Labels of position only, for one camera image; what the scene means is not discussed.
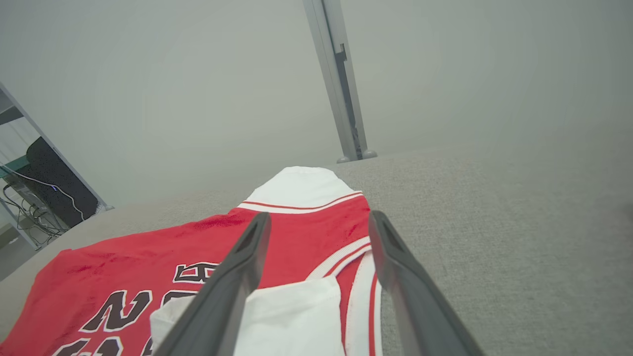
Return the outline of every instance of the metal frame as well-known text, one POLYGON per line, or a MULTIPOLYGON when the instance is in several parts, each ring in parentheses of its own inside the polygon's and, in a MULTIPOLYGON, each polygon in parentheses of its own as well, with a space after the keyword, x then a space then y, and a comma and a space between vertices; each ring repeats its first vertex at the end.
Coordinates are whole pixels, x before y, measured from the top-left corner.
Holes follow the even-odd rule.
POLYGON ((376 152, 367 149, 341 3, 339 0, 303 0, 303 6, 343 149, 343 157, 337 162, 376 157, 376 152), (346 96, 351 100, 351 107, 346 104, 346 96))
MULTIPOLYGON (((83 183, 86 186, 86 188, 88 188, 90 193, 92 193, 95 198, 97 198, 97 201, 99 202, 99 204, 103 205, 106 208, 106 210, 111 210, 113 207, 106 204, 106 202, 103 199, 101 199, 101 197, 97 194, 97 192, 92 187, 90 187, 88 182, 85 181, 85 179, 79 174, 79 172, 77 172, 77 170, 75 170, 75 168, 70 164, 70 162, 66 159, 66 157, 64 157, 61 154, 61 152, 57 149, 57 147, 53 144, 53 142, 51 142, 51 140, 42 132, 39 126, 37 126, 37 124, 33 121, 33 119, 31 119, 31 116, 29 116, 26 110, 24 110, 24 108, 18 103, 18 101, 16 101, 16 99, 11 95, 11 93, 7 90, 7 88, 4 86, 2 82, 0 82, 0 91, 2 91, 4 95, 6 95, 7 98, 9 98, 9 100, 13 103, 13 106, 17 108, 17 110, 20 111, 20 113, 24 116, 24 118, 27 119, 27 121, 31 124, 31 126, 35 128, 37 133, 40 136, 42 136, 42 138, 46 141, 46 143, 48 143, 48 145, 53 149, 53 151, 57 153, 57 155, 61 158, 62 162, 64 162, 68 166, 68 168, 70 168, 70 171, 73 172, 73 174, 75 174, 79 178, 79 181, 83 183)), ((9 209, 9 207, 6 204, 4 204, 4 202, 0 201, 0 205, 1 205, 0 212, 8 218, 10 224, 20 233, 20 235, 25 240, 27 240, 28 244, 34 250, 39 250, 42 247, 42 245, 33 241, 33 239, 31 239, 31 237, 24 230, 20 229, 20 222, 18 221, 18 218, 9 209)))
POLYGON ((24 108, 22 107, 22 105, 20 105, 18 103, 18 101, 11 95, 11 93, 7 90, 7 88, 4 86, 4 84, 2 82, 0 82, 0 90, 2 90, 2 92, 4 93, 4 95, 6 95, 7 98, 9 98, 9 100, 11 100, 11 102, 13 103, 13 106, 15 106, 16 108, 18 108, 18 110, 20 111, 20 113, 22 113, 22 115, 24 115, 24 117, 27 119, 27 121, 31 124, 31 126, 33 126, 35 128, 35 130, 37 131, 38 134, 40 134, 40 136, 42 136, 42 138, 46 141, 46 143, 48 143, 48 145, 53 149, 53 151, 55 151, 55 153, 57 153, 57 155, 61 158, 61 160, 68 166, 68 168, 70 168, 70 171, 73 172, 73 174, 75 174, 77 176, 77 178, 79 178, 79 180, 81 181, 81 183, 83 183, 86 188, 88 188, 88 190, 90 191, 90 193, 92 193, 92 195, 94 195, 95 198, 97 198, 97 201, 102 204, 104 207, 109 207, 108 204, 106 204, 106 202, 101 199, 101 197, 97 194, 97 192, 90 186, 90 184, 88 184, 88 182, 85 181, 85 179, 81 176, 81 174, 79 174, 79 172, 77 172, 77 170, 75 169, 75 167, 73 167, 72 164, 70 164, 70 162, 66 159, 66 157, 64 157, 64 155, 61 154, 61 152, 57 149, 57 147, 53 144, 53 142, 42 132, 42 130, 40 130, 39 126, 37 126, 37 124, 33 121, 33 119, 31 118, 31 116, 26 112, 26 110, 24 110, 24 108))

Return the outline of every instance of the cable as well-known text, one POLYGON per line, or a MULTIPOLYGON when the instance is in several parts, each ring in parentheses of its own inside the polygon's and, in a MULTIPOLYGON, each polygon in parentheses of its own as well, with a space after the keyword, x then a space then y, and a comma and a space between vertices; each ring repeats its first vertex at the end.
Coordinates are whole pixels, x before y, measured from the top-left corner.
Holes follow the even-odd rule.
POLYGON ((26 178, 26 179, 29 179, 29 180, 31 180, 31 181, 38 182, 39 184, 43 184, 43 185, 45 185, 45 186, 52 187, 52 188, 53 188, 53 189, 55 189, 55 190, 59 190, 59 191, 61 192, 61 194, 63 194, 63 195, 65 195, 65 196, 67 196, 67 197, 69 197, 69 198, 70 198, 70 200, 71 200, 71 201, 72 201, 72 203, 73 203, 73 208, 75 208, 75 210, 76 210, 76 211, 78 211, 78 212, 81 214, 81 221, 85 221, 85 219, 84 219, 84 212, 83 212, 83 211, 81 211, 81 210, 79 210, 79 209, 77 208, 77 206, 75 205, 75 198, 73 198, 72 196, 70 196, 70 195, 66 194, 66 192, 64 192, 63 190, 61 190, 61 188, 60 188, 60 187, 56 186, 55 184, 48 184, 48 183, 44 183, 44 182, 42 182, 42 181, 38 181, 37 179, 31 178, 31 177, 27 177, 26 175, 20 174, 20 173, 18 173, 18 172, 16 172, 16 171, 14 171, 13 169, 10 169, 10 168, 9 168, 9 167, 5 164, 5 163, 0 162, 0 165, 4 166, 4 167, 3 167, 3 170, 4 170, 5 172, 6 172, 6 169, 8 169, 8 170, 12 171, 14 174, 17 174, 17 175, 19 175, 19 176, 20 176, 20 177, 22 177, 22 178, 26 178))
MULTIPOLYGON (((20 214, 22 214, 22 211, 21 211, 21 210, 20 210, 20 211, 18 211, 18 221, 20 221, 20 214)), ((43 231, 43 233, 45 233, 45 234, 48 236, 48 238, 46 239, 46 241, 44 241, 44 242, 40 242, 38 239, 34 238, 34 237, 33 237, 33 235, 31 235, 31 233, 30 233, 30 230, 31 230, 32 228, 34 228, 34 227, 37 227, 37 226, 32 226, 32 227, 29 227, 28 229, 22 229, 22 228, 20 227, 19 223, 18 223, 18 230, 23 230, 25 233, 27 233, 27 235, 28 235, 30 238, 32 238, 33 240, 35 240, 35 242, 36 242, 36 243, 38 243, 39 245, 44 245, 44 244, 47 244, 47 245, 48 245, 48 241, 50 241, 50 240, 53 238, 53 235, 51 235, 51 234, 46 234, 46 232, 44 232, 44 231, 43 231)))
POLYGON ((51 225, 53 226, 53 227, 51 227, 51 229, 55 229, 55 230, 57 230, 57 231, 67 232, 67 230, 65 230, 65 229, 59 229, 59 228, 55 227, 55 224, 53 224, 53 222, 51 222, 51 221, 50 221, 47 217, 45 217, 45 216, 41 216, 41 215, 40 215, 40 216, 37 218, 37 220, 40 222, 40 224, 42 224, 42 225, 44 225, 44 226, 48 226, 47 224, 45 224, 45 223, 43 223, 43 222, 42 222, 42 219, 46 220, 46 222, 47 222, 48 224, 51 224, 51 225))
POLYGON ((57 220, 57 215, 55 215, 53 212, 51 212, 51 215, 53 216, 53 219, 55 219, 55 222, 57 223, 57 226, 64 228, 64 227, 61 225, 61 222, 60 222, 59 220, 57 220))
POLYGON ((52 235, 55 235, 55 236, 59 236, 59 235, 61 235, 61 233, 60 233, 60 232, 64 233, 64 232, 66 232, 66 231, 67 231, 67 230, 64 230, 64 229, 58 229, 58 228, 56 228, 56 227, 48 227, 48 226, 45 226, 45 225, 44 225, 44 224, 42 224, 41 222, 38 222, 37 220, 35 220, 35 219, 34 219, 35 217, 34 217, 34 216, 31 216, 31 215, 30 215, 30 212, 27 212, 27 211, 26 211, 26 210, 22 207, 22 205, 18 205, 18 203, 16 203, 16 202, 15 202, 15 201, 13 201, 11 198, 9 198, 9 196, 6 194, 6 190, 7 190, 7 189, 9 189, 10 187, 11 187, 10 185, 7 185, 7 186, 5 186, 5 187, 4 187, 4 189, 3 189, 4 197, 5 197, 5 198, 7 198, 7 199, 9 199, 9 201, 6 201, 6 200, 4 200, 4 199, 0 199, 0 200, 2 200, 3 202, 5 202, 5 203, 7 203, 7 204, 10 204, 10 205, 13 205, 14 207, 17 207, 17 208, 18 208, 18 223, 19 223, 19 221, 20 221, 20 214, 24 214, 24 216, 25 216, 25 217, 27 217, 29 220, 31 220, 31 221, 33 222, 33 224, 34 224, 34 225, 35 225, 38 229, 40 229, 43 233, 45 233, 45 234, 47 234, 47 235, 51 235, 51 234, 52 234, 52 235))
POLYGON ((34 218, 36 218, 36 219, 38 219, 39 217, 41 217, 42 215, 44 215, 44 214, 45 214, 45 212, 44 212, 44 213, 41 213, 41 214, 40 214, 40 216, 35 216, 35 214, 36 214, 38 211, 39 211, 39 208, 38 208, 35 204, 31 205, 31 206, 28 208, 28 213, 29 213, 29 214, 31 214, 31 215, 33 215, 33 217, 34 217, 34 218))

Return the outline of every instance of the white fabric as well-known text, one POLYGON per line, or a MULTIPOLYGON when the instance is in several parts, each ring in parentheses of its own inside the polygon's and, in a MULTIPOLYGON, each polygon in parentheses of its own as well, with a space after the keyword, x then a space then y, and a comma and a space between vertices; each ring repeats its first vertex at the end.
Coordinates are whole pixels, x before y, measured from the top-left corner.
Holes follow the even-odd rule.
MULTIPOLYGON (((149 317, 154 350, 193 296, 175 298, 149 317)), ((258 289, 244 307, 235 356, 345 356, 341 290, 334 276, 258 289)))
POLYGON ((243 208, 243 209, 248 209, 248 210, 254 210, 256 212, 269 212, 269 213, 279 213, 279 214, 306 214, 306 213, 314 213, 314 212, 319 212, 321 210, 327 209, 333 205, 336 205, 338 203, 342 203, 343 201, 346 200, 350 200, 350 199, 354 199, 357 198, 359 196, 363 196, 362 192, 355 192, 352 193, 350 195, 345 195, 342 196, 336 200, 334 200, 333 202, 327 204, 327 205, 323 205, 320 207, 316 207, 316 208, 282 208, 282 207, 271 207, 268 205, 259 205, 259 204, 254 204, 254 203, 248 203, 248 202, 244 202, 241 203, 240 205, 238 205, 238 208, 243 208))
POLYGON ((370 340, 369 335, 369 318, 375 316, 368 314, 375 271, 372 252, 367 252, 360 261, 356 277, 354 277, 354 284, 352 284, 352 290, 349 294, 345 328, 345 350, 347 351, 347 356, 369 355, 370 343, 375 341, 370 340))
POLYGON ((382 356, 382 328, 380 323, 380 302, 382 299, 382 286, 380 282, 376 283, 376 289, 373 292, 373 344, 375 356, 382 356))
POLYGON ((353 191, 329 169, 287 167, 255 189, 244 203, 319 208, 353 193, 360 192, 353 191))

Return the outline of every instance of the white trim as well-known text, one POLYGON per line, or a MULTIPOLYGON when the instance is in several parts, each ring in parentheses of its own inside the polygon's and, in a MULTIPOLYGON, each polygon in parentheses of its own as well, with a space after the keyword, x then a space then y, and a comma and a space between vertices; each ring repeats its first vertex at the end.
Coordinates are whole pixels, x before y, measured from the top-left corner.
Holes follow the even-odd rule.
POLYGON ((380 323, 381 300, 382 286, 380 285, 380 281, 376 281, 376 290, 373 295, 373 344, 375 345, 375 356, 382 356, 382 325, 380 323))
POLYGON ((333 207, 334 205, 342 203, 343 201, 347 201, 354 198, 358 198, 359 196, 363 196, 363 192, 361 191, 357 191, 354 193, 357 193, 357 194, 349 195, 344 198, 339 198, 338 200, 335 200, 329 204, 326 204, 322 207, 316 207, 316 208, 268 207, 266 205, 254 204, 248 201, 241 203, 237 207, 242 208, 242 209, 254 210, 256 212, 269 212, 269 213, 281 213, 281 214, 306 214, 306 213, 319 212, 321 210, 325 210, 327 208, 333 207))
POLYGON ((372 252, 367 252, 358 266, 349 294, 345 325, 346 356, 369 356, 369 305, 375 271, 372 252))
POLYGON ((364 252, 371 250, 371 245, 364 247, 369 244, 369 236, 365 236, 362 239, 358 239, 342 248, 338 251, 334 252, 330 255, 330 257, 326 258, 320 265, 318 265, 306 278, 306 281, 310 279, 318 279, 325 277, 330 270, 336 266, 340 261, 341 262, 331 274, 338 275, 338 273, 345 268, 350 262, 358 258, 364 252))
POLYGON ((256 188, 245 202, 281 208, 318 208, 354 193, 359 192, 329 169, 286 167, 256 188))

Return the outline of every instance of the red stripe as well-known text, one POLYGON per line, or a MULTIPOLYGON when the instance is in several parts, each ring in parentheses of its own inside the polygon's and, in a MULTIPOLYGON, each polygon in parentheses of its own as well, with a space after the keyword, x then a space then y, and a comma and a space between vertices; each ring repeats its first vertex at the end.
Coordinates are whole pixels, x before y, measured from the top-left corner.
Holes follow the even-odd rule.
POLYGON ((376 302, 376 283, 378 278, 376 273, 373 274, 371 295, 369 296, 369 356, 376 356, 376 342, 374 342, 373 332, 373 313, 375 312, 376 302))
POLYGON ((335 271, 336 267, 338 267, 341 263, 343 263, 343 261, 345 261, 348 257, 350 257, 351 255, 354 255, 356 252, 359 252, 360 250, 362 250, 362 249, 364 249, 364 248, 366 248, 367 246, 370 246, 370 245, 371 245, 371 243, 366 243, 363 246, 355 249, 354 252, 350 252, 347 255, 345 255, 345 257, 343 257, 338 262, 336 262, 336 264, 332 268, 330 268, 329 271, 327 271, 327 273, 325 274, 325 277, 329 276, 333 271, 335 271))
POLYGON ((354 195, 363 195, 362 192, 355 192, 355 193, 351 193, 345 196, 341 196, 340 198, 334 199, 331 202, 325 204, 325 205, 321 205, 320 207, 313 207, 313 208, 298 208, 298 207, 284 207, 283 205, 272 205, 272 204, 264 204, 264 203, 256 203, 254 201, 244 201, 243 204, 253 204, 253 205, 261 205, 263 207, 269 207, 269 208, 284 208, 284 209, 296 209, 296 210, 310 210, 310 209, 319 209, 319 208, 323 208, 323 207, 327 207, 328 205, 335 203, 341 199, 344 198, 348 198, 350 196, 354 196, 354 195))

